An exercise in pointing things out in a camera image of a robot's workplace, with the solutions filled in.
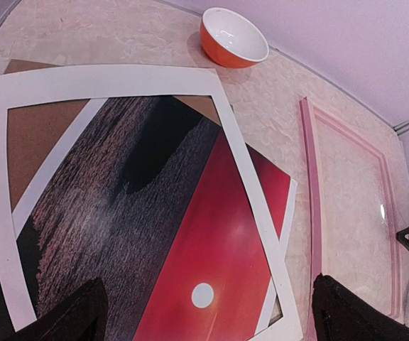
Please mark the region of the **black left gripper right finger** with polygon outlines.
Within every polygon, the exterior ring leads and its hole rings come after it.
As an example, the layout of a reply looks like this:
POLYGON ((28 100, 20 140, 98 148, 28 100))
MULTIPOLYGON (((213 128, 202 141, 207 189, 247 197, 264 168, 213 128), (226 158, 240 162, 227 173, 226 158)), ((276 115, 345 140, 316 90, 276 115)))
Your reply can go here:
POLYGON ((318 340, 409 340, 409 328, 378 312, 340 282, 319 274, 312 312, 318 340))

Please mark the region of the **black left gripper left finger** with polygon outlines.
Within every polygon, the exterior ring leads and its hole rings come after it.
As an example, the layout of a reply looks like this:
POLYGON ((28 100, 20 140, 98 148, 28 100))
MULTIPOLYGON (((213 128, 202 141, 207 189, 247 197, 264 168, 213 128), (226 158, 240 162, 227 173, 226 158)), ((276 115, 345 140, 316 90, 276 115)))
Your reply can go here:
POLYGON ((108 307, 103 280, 94 278, 7 340, 103 340, 108 307))

